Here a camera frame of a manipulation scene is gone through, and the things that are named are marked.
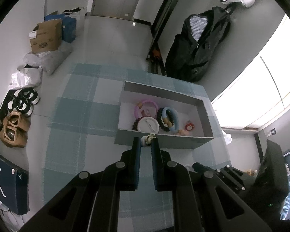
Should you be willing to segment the cream pearl flower brooch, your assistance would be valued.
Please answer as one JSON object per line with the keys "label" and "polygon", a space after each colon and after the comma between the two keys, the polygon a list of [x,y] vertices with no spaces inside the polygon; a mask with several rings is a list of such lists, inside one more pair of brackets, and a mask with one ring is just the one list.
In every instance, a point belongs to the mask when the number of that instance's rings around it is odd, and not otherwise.
{"label": "cream pearl flower brooch", "polygon": [[143,136],[142,138],[141,138],[141,146],[142,147],[148,147],[148,146],[150,146],[151,144],[152,144],[152,140],[155,138],[155,133],[153,132],[153,133],[151,133],[151,134],[149,134],[149,135],[147,135],[147,136]]}

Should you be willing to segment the red cartoon brooch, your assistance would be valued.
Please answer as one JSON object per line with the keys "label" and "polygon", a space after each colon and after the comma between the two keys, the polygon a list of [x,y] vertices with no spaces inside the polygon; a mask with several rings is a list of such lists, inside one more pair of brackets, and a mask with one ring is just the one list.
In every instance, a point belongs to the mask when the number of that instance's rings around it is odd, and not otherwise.
{"label": "red cartoon brooch", "polygon": [[195,128],[195,125],[191,121],[186,122],[185,127],[184,127],[186,132],[190,132],[194,128]]}

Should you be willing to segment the white round pin badge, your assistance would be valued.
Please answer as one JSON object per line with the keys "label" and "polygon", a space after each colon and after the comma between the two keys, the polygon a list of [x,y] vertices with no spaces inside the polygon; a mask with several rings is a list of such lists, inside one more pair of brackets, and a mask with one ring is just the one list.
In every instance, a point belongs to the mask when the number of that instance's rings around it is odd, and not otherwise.
{"label": "white round pin badge", "polygon": [[157,134],[160,130],[158,121],[153,117],[143,117],[137,124],[137,131]]}

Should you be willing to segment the grey cardboard box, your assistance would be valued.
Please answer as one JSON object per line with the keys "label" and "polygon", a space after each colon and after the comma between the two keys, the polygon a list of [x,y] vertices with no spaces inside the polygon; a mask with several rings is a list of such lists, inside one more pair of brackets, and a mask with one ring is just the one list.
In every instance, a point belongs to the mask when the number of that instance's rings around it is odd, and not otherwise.
{"label": "grey cardboard box", "polygon": [[[204,101],[185,94],[135,82],[124,82],[120,96],[117,145],[130,145],[134,137],[148,133],[137,131],[143,117],[155,118],[160,130],[155,136],[162,148],[195,149],[214,138]],[[186,122],[195,128],[186,132]]]}

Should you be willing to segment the teal checked tablecloth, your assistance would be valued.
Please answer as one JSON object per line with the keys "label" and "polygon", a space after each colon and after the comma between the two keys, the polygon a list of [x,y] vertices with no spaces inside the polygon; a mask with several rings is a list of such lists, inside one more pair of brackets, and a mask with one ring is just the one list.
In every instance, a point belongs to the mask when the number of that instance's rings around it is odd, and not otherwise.
{"label": "teal checked tablecloth", "polygon": [[[204,87],[141,70],[97,64],[75,64],[64,78],[53,114],[43,168],[43,201],[47,203],[81,171],[100,172],[117,162],[127,146],[116,145],[119,98],[125,81],[153,85],[200,98],[205,103],[213,140],[193,149],[171,149],[182,165],[199,162],[213,169],[231,163],[222,130]],[[157,231],[173,225],[172,195],[157,192],[151,152],[142,150],[139,186],[121,192],[119,231]]]}

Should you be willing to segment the navy jordan shoe box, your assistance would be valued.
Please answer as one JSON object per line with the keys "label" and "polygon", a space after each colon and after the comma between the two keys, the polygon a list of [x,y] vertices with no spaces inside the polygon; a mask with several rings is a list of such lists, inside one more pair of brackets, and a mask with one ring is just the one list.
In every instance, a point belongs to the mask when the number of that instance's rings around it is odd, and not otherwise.
{"label": "navy jordan shoe box", "polygon": [[0,155],[0,201],[12,212],[29,211],[29,173]]}

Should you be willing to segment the tan brown shoes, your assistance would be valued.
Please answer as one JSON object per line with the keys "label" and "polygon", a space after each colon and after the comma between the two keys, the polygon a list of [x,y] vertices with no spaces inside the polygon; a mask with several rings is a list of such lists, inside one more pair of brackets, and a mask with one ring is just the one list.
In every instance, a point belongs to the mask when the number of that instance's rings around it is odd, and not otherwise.
{"label": "tan brown shoes", "polygon": [[13,111],[3,119],[2,124],[0,140],[3,144],[10,148],[24,148],[28,141],[30,120],[20,112]]}

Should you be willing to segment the black hanging jacket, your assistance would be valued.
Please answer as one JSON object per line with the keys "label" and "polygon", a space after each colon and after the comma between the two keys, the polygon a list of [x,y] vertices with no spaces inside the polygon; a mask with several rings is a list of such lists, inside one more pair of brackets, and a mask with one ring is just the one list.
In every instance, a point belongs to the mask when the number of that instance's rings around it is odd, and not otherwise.
{"label": "black hanging jacket", "polygon": [[198,82],[208,70],[216,47],[228,35],[230,16],[235,8],[235,3],[224,9],[215,6],[186,18],[166,58],[166,75],[187,82]]}

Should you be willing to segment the black white sneakers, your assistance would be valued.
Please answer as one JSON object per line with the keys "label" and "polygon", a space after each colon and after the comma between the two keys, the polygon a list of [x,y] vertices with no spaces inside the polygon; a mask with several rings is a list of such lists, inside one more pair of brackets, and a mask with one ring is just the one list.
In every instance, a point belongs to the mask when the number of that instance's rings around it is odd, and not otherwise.
{"label": "black white sneakers", "polygon": [[21,113],[25,117],[30,117],[34,106],[40,101],[40,96],[34,87],[19,89],[14,92],[13,100],[7,104],[9,113],[13,111]]}

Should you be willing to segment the white plastic bags pile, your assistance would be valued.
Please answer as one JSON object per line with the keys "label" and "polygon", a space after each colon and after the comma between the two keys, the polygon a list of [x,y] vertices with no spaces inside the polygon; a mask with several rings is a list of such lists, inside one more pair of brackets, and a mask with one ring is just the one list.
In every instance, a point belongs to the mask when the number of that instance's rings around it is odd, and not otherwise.
{"label": "white plastic bags pile", "polygon": [[63,41],[55,51],[27,53],[23,58],[24,65],[19,66],[11,74],[9,89],[17,90],[39,86],[42,82],[42,73],[52,75],[72,50],[72,45]]}

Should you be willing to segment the brown cardboard carton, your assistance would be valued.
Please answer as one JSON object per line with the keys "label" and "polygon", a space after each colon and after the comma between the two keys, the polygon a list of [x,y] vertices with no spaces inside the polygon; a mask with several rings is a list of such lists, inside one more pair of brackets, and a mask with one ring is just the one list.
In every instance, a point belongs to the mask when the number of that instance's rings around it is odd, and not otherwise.
{"label": "brown cardboard carton", "polygon": [[62,41],[62,20],[55,19],[37,24],[29,32],[32,53],[55,51]]}

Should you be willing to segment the blue cardboard box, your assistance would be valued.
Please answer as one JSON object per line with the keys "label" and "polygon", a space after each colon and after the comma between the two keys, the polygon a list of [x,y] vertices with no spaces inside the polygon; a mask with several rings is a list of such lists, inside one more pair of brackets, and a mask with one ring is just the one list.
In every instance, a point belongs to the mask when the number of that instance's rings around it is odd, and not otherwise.
{"label": "blue cardboard box", "polygon": [[55,19],[62,20],[62,40],[72,43],[76,38],[76,18],[69,17],[66,14],[49,14],[44,17],[44,21]]}

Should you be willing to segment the white plastic bag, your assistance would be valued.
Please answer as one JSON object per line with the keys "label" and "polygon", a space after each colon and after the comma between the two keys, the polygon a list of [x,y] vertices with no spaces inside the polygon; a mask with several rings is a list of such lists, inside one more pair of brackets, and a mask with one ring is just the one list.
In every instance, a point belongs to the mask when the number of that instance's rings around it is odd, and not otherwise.
{"label": "white plastic bag", "polygon": [[74,9],[66,9],[63,14],[76,19],[76,28],[81,30],[84,27],[86,9],[84,7],[77,7]]}

